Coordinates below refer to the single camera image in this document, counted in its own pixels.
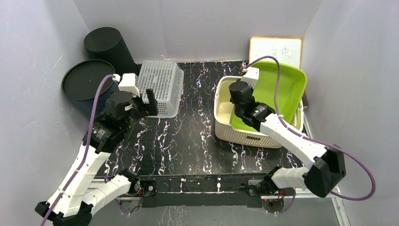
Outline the green perforated plastic basket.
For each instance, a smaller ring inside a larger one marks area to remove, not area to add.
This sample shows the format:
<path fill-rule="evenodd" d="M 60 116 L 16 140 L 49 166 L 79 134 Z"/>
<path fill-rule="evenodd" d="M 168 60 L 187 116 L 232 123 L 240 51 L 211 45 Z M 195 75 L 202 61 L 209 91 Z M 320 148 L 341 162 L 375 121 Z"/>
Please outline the green perforated plastic basket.
<path fill-rule="evenodd" d="M 149 103 L 147 89 L 152 89 L 158 102 L 158 118 L 174 118 L 180 107 L 184 71 L 173 61 L 145 60 L 141 66 L 136 86 L 144 103 Z"/>

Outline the beige perforated plastic basket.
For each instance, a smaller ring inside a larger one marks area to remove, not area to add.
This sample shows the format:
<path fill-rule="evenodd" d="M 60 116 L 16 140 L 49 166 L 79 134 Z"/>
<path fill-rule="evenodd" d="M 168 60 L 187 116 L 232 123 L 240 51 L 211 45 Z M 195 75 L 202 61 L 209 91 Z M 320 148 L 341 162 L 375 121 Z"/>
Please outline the beige perforated plastic basket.
<path fill-rule="evenodd" d="M 261 148 L 280 148 L 281 144 L 251 128 L 236 129 L 232 126 L 234 113 L 230 102 L 229 85 L 240 80 L 239 76 L 223 77 L 216 88 L 214 98 L 215 135 L 220 140 Z"/>

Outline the dark blue cylindrical bin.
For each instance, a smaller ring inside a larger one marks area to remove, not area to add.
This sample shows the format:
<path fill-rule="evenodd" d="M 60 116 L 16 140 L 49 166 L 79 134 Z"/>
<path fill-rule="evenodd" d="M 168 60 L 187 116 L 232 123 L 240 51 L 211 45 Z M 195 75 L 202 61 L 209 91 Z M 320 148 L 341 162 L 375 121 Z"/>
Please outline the dark blue cylindrical bin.
<path fill-rule="evenodd" d="M 73 66 L 63 77 L 61 89 L 71 103 L 89 119 L 96 91 L 102 79 L 114 74 L 114 67 L 107 61 L 92 59 Z"/>

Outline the solid green plastic tub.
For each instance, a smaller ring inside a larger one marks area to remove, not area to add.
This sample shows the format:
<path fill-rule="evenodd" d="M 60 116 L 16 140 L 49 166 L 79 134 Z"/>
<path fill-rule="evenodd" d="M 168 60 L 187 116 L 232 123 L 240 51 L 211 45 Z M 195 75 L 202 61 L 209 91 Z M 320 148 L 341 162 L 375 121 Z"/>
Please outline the solid green plastic tub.
<path fill-rule="evenodd" d="M 274 93 L 277 92 L 279 113 L 287 123 L 291 123 L 301 102 L 307 85 L 307 75 L 299 68 L 280 64 L 280 77 L 277 83 L 278 69 L 274 61 L 260 61 L 252 65 L 259 69 L 259 78 L 253 89 L 255 101 L 275 109 Z"/>

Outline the large black plastic bucket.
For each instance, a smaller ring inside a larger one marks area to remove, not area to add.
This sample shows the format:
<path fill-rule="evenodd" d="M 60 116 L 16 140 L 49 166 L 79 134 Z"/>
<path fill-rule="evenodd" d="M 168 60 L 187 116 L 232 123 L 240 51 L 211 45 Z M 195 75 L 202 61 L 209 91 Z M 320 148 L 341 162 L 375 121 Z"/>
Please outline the large black plastic bucket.
<path fill-rule="evenodd" d="M 100 27 L 92 30 L 85 36 L 83 45 L 90 59 L 107 61 L 117 74 L 139 74 L 139 68 L 116 28 Z"/>

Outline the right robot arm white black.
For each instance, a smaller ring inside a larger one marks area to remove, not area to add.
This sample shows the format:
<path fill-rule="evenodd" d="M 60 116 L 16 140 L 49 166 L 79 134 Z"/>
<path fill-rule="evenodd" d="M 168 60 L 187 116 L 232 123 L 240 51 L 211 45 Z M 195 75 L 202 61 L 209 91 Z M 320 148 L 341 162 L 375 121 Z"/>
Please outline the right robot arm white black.
<path fill-rule="evenodd" d="M 260 184 L 271 195 L 284 188 L 302 188 L 318 197 L 326 197 L 346 175 L 343 153 L 337 147 L 327 147 L 310 141 L 277 115 L 268 105 L 257 102 L 253 90 L 244 81 L 229 85 L 234 114 L 247 126 L 280 143 L 295 155 L 301 168 L 275 167 Z"/>

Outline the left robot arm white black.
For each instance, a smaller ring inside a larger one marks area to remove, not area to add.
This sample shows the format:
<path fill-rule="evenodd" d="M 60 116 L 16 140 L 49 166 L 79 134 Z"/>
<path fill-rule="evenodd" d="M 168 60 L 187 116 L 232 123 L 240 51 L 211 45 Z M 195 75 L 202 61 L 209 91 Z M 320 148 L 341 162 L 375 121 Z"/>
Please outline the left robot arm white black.
<path fill-rule="evenodd" d="M 55 226 L 87 226 L 102 207 L 127 194 L 135 196 L 141 184 L 136 173 L 124 169 L 110 181 L 92 192 L 87 192 L 99 168 L 125 138 L 130 120 L 158 114 L 152 89 L 147 89 L 148 102 L 127 91 L 116 91 L 106 100 L 105 109 L 91 115 L 79 153 L 56 192 L 39 202 L 35 212 L 42 223 L 49 220 Z"/>

